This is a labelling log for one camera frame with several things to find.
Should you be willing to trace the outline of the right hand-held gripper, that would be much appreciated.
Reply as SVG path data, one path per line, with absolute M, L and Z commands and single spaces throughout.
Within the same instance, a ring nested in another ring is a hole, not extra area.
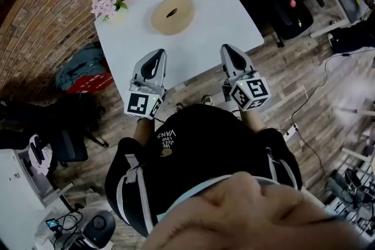
M 225 101 L 234 101 L 240 111 L 262 106 L 271 92 L 265 77 L 261 77 L 250 58 L 238 47 L 223 44 L 221 62 L 226 79 L 222 85 Z

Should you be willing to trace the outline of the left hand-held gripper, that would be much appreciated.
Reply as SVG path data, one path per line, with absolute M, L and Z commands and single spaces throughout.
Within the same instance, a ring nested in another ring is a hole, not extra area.
M 137 62 L 129 82 L 127 115 L 139 119 L 155 118 L 167 93 L 163 84 L 166 59 L 165 49 L 156 49 Z

